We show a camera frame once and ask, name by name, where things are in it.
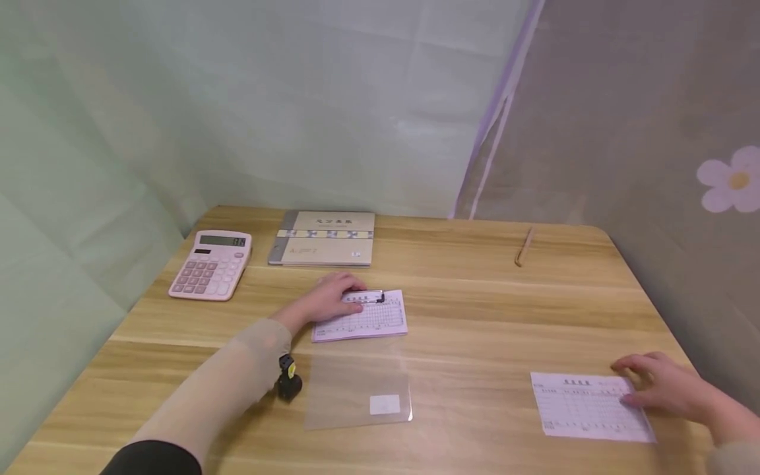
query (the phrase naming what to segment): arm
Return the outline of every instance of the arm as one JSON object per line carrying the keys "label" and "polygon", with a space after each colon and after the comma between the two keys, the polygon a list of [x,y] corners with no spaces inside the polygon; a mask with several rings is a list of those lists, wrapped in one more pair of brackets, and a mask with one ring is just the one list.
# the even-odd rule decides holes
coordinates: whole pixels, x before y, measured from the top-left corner
{"label": "arm", "polygon": [[658,407],[707,426],[717,448],[708,461],[710,473],[760,473],[760,417],[751,410],[663,353],[624,356],[612,368],[630,369],[648,383],[623,403]]}
{"label": "arm", "polygon": [[[269,319],[238,333],[169,396],[130,444],[168,442],[202,467],[224,426],[272,389],[280,375],[280,356],[290,352],[290,340],[306,323],[361,311],[358,303],[341,302],[347,290],[366,286],[347,272],[330,274]],[[108,470],[103,473],[125,473]]]}

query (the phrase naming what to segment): small black device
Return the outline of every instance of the small black device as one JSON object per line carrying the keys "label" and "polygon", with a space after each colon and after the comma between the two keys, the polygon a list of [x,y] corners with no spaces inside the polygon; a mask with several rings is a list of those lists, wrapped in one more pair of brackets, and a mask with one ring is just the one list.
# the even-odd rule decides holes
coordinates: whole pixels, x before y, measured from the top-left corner
{"label": "small black device", "polygon": [[277,395],[291,402],[303,388],[303,380],[296,374],[296,361],[290,353],[280,356],[280,378],[277,380]]}

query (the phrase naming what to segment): wooden stick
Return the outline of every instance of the wooden stick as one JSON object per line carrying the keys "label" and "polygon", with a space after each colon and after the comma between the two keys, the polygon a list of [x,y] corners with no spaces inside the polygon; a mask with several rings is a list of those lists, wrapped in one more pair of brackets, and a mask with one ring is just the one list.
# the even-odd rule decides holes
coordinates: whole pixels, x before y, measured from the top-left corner
{"label": "wooden stick", "polygon": [[520,252],[518,252],[518,256],[515,258],[515,264],[519,268],[522,267],[522,261],[523,259],[525,259],[525,256],[527,255],[527,249],[530,247],[530,243],[533,241],[533,231],[534,231],[534,228],[531,226],[527,232],[527,236],[525,236],[525,242],[523,242],[523,246],[520,249]]}

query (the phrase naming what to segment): wooden table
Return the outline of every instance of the wooden table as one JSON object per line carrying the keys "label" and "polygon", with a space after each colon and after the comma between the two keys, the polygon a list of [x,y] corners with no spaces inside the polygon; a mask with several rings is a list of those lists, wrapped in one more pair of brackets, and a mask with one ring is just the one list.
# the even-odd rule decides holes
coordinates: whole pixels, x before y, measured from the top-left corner
{"label": "wooden table", "polygon": [[[9,473],[98,473],[161,402],[237,331],[306,291],[323,268],[266,258],[283,211],[217,207],[197,230],[251,233],[229,302],[170,299],[190,235],[21,452]],[[221,437],[207,473],[702,473],[703,428],[650,413],[659,444],[546,437],[530,372],[612,375],[631,352],[687,362],[610,238],[587,226],[378,216],[371,288],[404,291],[411,423],[306,432],[316,345],[296,339],[306,382],[272,396]]]}

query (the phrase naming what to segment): flower pattern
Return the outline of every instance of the flower pattern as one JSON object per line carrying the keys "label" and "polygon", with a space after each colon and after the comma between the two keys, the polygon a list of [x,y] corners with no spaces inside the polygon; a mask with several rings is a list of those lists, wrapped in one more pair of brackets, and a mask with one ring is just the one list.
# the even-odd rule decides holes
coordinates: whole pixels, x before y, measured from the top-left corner
{"label": "flower pattern", "polygon": [[730,165],[708,160],[697,169],[697,178],[712,187],[702,197],[707,211],[722,213],[732,206],[740,213],[760,209],[760,148],[740,148]]}

